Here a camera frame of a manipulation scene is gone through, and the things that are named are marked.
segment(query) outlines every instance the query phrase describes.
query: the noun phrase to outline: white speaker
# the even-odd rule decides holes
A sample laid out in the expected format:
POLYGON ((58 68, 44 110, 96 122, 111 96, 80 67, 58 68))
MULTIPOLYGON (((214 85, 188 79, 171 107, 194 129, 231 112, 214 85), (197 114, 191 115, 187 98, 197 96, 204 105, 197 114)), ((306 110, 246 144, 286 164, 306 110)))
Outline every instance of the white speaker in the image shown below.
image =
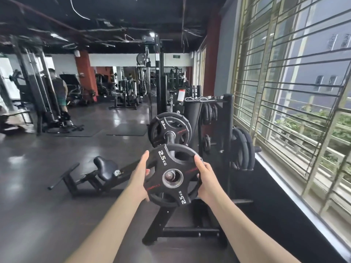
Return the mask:
POLYGON ((74 50, 74 56, 75 57, 80 57, 80 52, 78 50, 74 50))

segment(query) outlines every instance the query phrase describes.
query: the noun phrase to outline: person's left hand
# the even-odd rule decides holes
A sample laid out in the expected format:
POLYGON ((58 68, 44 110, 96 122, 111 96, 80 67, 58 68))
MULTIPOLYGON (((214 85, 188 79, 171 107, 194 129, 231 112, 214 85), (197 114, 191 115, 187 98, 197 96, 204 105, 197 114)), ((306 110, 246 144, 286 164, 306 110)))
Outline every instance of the person's left hand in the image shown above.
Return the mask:
POLYGON ((140 194, 142 199, 146 199, 149 201, 149 197, 147 196, 147 191, 144 188, 144 180, 145 176, 150 173, 150 169, 146 168, 146 161, 149 158, 149 151, 146 150, 144 154, 141 156, 140 162, 135 170, 132 172, 132 175, 128 182, 128 187, 132 188, 132 190, 136 194, 140 194))

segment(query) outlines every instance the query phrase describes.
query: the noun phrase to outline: paper sign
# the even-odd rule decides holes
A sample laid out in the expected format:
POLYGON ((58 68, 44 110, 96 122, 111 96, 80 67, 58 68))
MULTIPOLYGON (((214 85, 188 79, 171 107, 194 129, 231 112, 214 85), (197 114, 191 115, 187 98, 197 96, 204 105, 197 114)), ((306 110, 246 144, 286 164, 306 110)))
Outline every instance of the paper sign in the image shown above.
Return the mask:
POLYGON ((184 101, 185 89, 180 89, 178 93, 178 101, 184 101))

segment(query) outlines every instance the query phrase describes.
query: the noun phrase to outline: ceiling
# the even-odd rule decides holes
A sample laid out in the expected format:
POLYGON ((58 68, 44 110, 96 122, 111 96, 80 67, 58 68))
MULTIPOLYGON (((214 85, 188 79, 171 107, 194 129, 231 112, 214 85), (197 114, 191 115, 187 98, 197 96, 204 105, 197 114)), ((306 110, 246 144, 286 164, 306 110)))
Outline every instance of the ceiling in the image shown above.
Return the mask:
POLYGON ((0 52, 10 35, 39 42, 46 53, 136 53, 156 32, 165 52, 198 49, 211 13, 225 0, 0 0, 0 52))

